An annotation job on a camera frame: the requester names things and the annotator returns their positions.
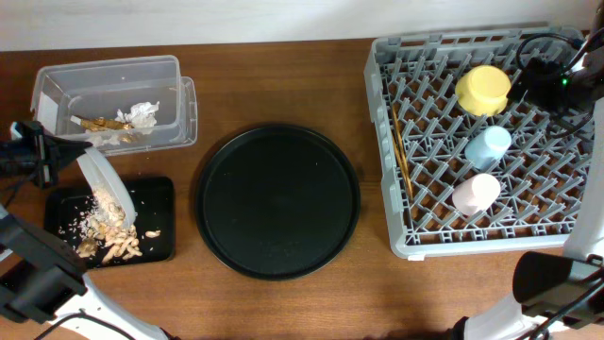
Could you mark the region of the yellow plastic bowl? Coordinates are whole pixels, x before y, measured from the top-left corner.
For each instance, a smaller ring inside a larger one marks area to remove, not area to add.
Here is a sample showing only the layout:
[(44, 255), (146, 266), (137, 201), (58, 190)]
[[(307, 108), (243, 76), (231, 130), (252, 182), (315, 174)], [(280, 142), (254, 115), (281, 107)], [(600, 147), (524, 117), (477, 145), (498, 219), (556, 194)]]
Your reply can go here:
[(455, 95), (460, 106), (475, 116), (494, 116), (508, 102), (512, 83), (499, 68), (481, 65), (471, 69), (456, 84)]

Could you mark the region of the gold foil wrapper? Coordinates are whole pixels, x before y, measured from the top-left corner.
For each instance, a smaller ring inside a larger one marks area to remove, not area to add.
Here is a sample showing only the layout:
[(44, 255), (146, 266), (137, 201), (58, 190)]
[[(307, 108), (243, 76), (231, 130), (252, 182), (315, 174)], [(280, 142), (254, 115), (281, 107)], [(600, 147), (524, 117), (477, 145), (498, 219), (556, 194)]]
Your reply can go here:
[(128, 123), (122, 123), (116, 120), (108, 120), (105, 118), (85, 119), (80, 116), (73, 115), (70, 117), (70, 121), (93, 132), (132, 129), (132, 126)]

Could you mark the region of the grey plate with food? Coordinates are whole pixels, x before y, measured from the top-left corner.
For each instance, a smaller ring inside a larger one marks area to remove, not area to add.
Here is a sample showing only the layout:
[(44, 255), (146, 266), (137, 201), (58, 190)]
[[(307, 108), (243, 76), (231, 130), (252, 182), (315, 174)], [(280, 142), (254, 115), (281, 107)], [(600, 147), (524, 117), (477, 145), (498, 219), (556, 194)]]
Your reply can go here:
[(136, 220), (135, 208), (128, 190), (109, 161), (91, 146), (84, 150), (77, 162), (89, 186), (93, 190), (104, 189), (122, 208), (125, 216), (121, 228), (129, 229)]

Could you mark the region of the light blue plastic cup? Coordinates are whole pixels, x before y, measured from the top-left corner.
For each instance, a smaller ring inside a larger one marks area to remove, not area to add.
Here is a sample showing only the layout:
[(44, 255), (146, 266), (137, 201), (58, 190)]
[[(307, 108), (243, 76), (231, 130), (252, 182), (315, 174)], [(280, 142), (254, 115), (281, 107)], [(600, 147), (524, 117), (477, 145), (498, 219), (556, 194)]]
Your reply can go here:
[(478, 170), (487, 169), (498, 162), (512, 144), (511, 134), (503, 127), (485, 128), (464, 149), (465, 158)]

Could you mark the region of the food scraps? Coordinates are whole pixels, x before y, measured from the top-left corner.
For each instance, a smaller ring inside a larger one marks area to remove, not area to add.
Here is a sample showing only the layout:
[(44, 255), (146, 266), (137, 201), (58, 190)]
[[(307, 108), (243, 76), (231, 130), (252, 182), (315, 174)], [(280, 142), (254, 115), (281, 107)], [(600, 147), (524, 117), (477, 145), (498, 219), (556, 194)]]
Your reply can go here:
[(126, 211), (117, 199), (101, 186), (92, 189), (85, 199), (87, 209), (75, 207), (77, 217), (58, 235), (72, 242), (75, 253), (84, 260), (98, 258), (101, 264), (129, 261), (142, 257), (142, 240), (161, 236), (159, 229), (139, 233), (135, 225), (124, 227)]

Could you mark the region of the white tissue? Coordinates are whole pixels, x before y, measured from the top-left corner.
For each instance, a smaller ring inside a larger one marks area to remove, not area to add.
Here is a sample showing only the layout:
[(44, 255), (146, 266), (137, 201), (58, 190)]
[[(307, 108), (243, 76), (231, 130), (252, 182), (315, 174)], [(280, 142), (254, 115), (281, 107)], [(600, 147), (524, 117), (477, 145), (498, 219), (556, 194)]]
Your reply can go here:
[(133, 105), (129, 113), (117, 110), (116, 121), (128, 124), (133, 128), (152, 128), (156, 125), (155, 113), (159, 110), (159, 102), (142, 102)]

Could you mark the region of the pink plastic cup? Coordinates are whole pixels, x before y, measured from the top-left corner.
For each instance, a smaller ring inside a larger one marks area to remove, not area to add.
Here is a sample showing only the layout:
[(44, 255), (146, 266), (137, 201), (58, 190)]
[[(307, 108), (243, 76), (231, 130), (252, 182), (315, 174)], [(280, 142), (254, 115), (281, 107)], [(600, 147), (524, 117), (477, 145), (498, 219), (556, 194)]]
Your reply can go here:
[(489, 174), (478, 174), (459, 184), (452, 193), (454, 207), (470, 216), (487, 210), (499, 197), (501, 185)]

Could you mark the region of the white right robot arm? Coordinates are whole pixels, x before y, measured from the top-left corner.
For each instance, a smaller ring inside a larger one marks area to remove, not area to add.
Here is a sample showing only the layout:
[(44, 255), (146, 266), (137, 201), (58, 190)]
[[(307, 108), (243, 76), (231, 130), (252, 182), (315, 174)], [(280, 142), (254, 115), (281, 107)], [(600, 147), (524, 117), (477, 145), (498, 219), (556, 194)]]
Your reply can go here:
[(488, 311), (460, 319), (449, 339), (548, 339), (603, 322), (603, 28), (593, 28), (563, 69), (564, 99), (591, 111), (588, 178), (572, 231), (555, 256), (536, 251), (518, 261), (512, 292)]

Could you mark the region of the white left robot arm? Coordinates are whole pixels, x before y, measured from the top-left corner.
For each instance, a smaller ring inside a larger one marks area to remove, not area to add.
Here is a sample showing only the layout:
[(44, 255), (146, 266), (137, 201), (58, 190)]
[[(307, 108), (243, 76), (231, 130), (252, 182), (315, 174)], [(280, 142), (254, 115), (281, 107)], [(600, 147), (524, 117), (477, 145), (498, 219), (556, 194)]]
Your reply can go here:
[[(31, 182), (41, 189), (59, 181), (71, 162), (93, 189), (103, 187), (125, 211), (125, 226), (135, 220), (133, 202), (108, 160), (89, 142), (46, 133), (38, 121), (15, 122), (1, 144), (1, 175), (15, 177), (16, 194)], [(57, 236), (32, 226), (1, 206), (1, 256), (19, 262), (1, 276), (1, 315), (12, 322), (48, 323), (87, 339), (168, 339), (170, 333), (148, 324), (104, 295), (92, 282), (82, 258)]]

